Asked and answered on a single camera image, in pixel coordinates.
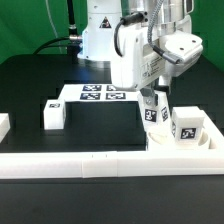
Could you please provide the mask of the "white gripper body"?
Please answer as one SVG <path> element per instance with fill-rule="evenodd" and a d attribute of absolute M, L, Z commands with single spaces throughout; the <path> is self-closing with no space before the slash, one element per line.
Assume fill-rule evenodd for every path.
<path fill-rule="evenodd" d="M 177 30 L 158 36 L 153 29 L 153 41 L 169 56 L 180 62 L 172 64 L 159 56 L 147 42 L 147 27 L 140 24 L 120 28 L 118 44 L 121 56 L 111 47 L 111 81 L 117 89 L 138 91 L 160 76 L 177 77 L 193 66 L 202 51 L 202 39 L 192 34 L 190 16 L 176 24 Z"/>

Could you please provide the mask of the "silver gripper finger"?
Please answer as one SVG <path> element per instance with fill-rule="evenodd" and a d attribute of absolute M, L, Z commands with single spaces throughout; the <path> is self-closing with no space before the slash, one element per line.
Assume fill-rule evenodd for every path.
<path fill-rule="evenodd" d="M 163 91 L 167 95 L 169 95 L 170 91 L 171 91 L 171 77 L 170 76 L 160 76 L 158 79 L 157 89 L 159 91 Z"/>
<path fill-rule="evenodd" d="M 139 106 L 141 108 L 154 108 L 158 105 L 158 95 L 154 89 L 150 86 L 146 86 L 140 90 L 139 94 Z"/>

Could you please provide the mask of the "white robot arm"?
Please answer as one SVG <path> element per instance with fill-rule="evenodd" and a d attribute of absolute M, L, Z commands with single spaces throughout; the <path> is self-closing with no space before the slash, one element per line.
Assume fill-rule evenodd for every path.
<path fill-rule="evenodd" d="M 154 82 L 168 88 L 199 59 L 192 33 L 194 0 L 87 0 L 80 61 L 111 70 L 119 90 L 137 92 L 141 106 L 159 104 Z"/>

